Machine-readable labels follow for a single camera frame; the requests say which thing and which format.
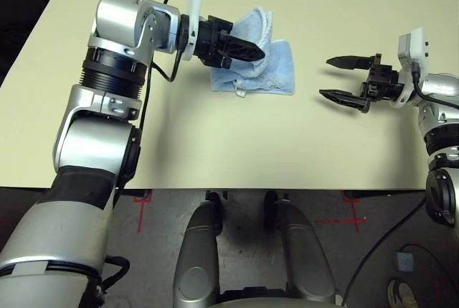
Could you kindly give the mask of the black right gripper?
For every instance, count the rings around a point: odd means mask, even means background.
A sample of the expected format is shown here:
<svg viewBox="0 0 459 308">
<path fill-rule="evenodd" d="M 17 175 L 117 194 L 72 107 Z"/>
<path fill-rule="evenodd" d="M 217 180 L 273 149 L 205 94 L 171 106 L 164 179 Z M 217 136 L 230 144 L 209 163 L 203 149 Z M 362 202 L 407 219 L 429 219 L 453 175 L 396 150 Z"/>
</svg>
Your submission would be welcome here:
<svg viewBox="0 0 459 308">
<path fill-rule="evenodd" d="M 338 56 L 327 59 L 326 64 L 345 70 L 369 70 L 368 77 L 361 84 L 360 97 L 343 90 L 324 90 L 318 92 L 330 101 L 341 106 L 355 108 L 367 113 L 371 103 L 382 100 L 396 101 L 403 84 L 399 83 L 399 73 L 391 65 L 381 64 L 381 54 L 371 57 Z"/>
</svg>

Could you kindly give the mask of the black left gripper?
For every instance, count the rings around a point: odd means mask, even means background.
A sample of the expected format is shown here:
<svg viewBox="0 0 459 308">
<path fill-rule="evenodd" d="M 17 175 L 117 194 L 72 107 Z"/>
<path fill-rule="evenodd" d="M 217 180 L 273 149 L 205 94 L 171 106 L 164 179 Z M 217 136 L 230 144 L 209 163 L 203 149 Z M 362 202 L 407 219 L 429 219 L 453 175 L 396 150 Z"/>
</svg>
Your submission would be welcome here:
<svg viewBox="0 0 459 308">
<path fill-rule="evenodd" d="M 207 67 L 222 69 L 229 69 L 232 59 L 257 61 L 265 58 L 265 52 L 255 43 L 229 35 L 232 28 L 232 22 L 211 15 L 207 20 L 201 18 L 194 56 Z"/>
</svg>

